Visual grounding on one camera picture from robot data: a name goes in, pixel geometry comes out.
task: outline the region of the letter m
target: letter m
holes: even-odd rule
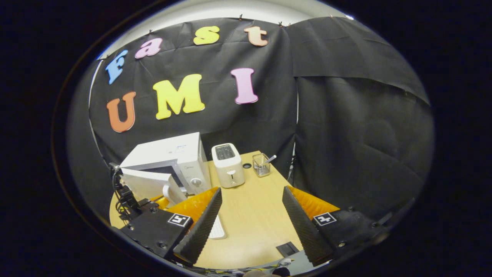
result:
[[[157,91],[157,119],[168,118],[171,116],[171,111],[167,108],[167,104],[171,107],[175,114],[179,114],[181,106],[184,107],[185,113],[201,111],[205,109],[205,104],[200,100],[200,90],[198,83],[202,79],[200,74],[191,74],[186,76],[181,82],[180,88],[176,90],[170,81],[160,81],[153,86]]]

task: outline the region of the microwave knob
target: microwave knob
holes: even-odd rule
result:
[[[198,178],[191,179],[191,183],[195,186],[200,186],[202,184],[202,180]]]

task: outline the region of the mounting screw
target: mounting screw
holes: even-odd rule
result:
[[[157,242],[157,245],[162,249],[167,249],[167,245],[163,242]]]

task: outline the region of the toaster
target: toaster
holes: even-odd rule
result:
[[[221,187],[231,188],[244,184],[241,156],[232,143],[212,147],[212,159]]]

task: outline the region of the microwave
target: microwave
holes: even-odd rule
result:
[[[120,164],[125,170],[171,174],[184,193],[199,194],[212,188],[200,133],[165,138],[137,145]]]

